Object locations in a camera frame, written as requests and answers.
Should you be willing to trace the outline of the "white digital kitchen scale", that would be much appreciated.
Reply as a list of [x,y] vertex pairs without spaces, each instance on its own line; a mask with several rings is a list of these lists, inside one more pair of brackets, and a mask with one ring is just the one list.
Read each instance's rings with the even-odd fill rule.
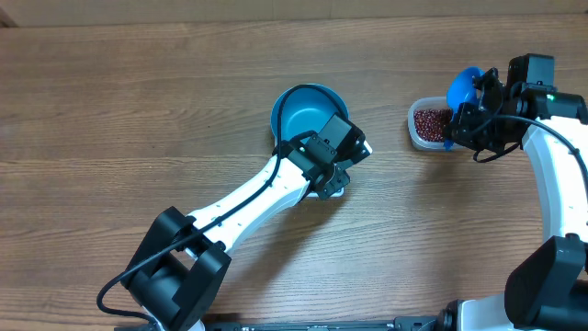
[[[336,165],[341,166],[343,170],[346,170],[347,168],[354,166],[357,163],[360,163],[373,153],[373,150],[367,141],[363,141],[362,143],[356,143],[356,147],[358,148],[358,150],[352,153],[352,157],[350,159],[341,161]],[[336,184],[335,191],[330,193],[328,195],[328,198],[340,198],[344,195],[344,193],[345,185]]]

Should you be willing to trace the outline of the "blue plastic measuring scoop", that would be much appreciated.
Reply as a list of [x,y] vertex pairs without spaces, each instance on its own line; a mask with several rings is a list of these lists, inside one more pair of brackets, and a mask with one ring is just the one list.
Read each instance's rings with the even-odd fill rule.
[[481,78],[484,72],[479,67],[469,67],[462,71],[452,82],[447,90],[447,104],[452,110],[450,123],[459,118],[458,109],[462,103],[478,105],[477,89],[474,87],[474,79]]

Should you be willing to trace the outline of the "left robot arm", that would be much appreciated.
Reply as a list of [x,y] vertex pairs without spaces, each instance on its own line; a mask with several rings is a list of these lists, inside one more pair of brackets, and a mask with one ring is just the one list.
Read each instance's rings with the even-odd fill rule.
[[333,115],[320,131],[276,145],[264,168],[225,198],[153,221],[131,259],[123,287],[153,330],[200,330],[232,262],[231,252],[263,223],[311,193],[326,200],[350,181],[347,168],[370,156],[365,134]]

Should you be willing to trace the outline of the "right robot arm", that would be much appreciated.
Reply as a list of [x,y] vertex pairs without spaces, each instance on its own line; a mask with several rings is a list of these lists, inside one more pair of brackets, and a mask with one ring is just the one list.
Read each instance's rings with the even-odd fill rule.
[[537,182],[543,243],[509,275],[502,293],[459,302],[438,328],[584,330],[587,327],[587,105],[554,84],[555,60],[513,58],[496,69],[471,67],[447,91],[452,120],[445,145],[496,160],[514,149]]

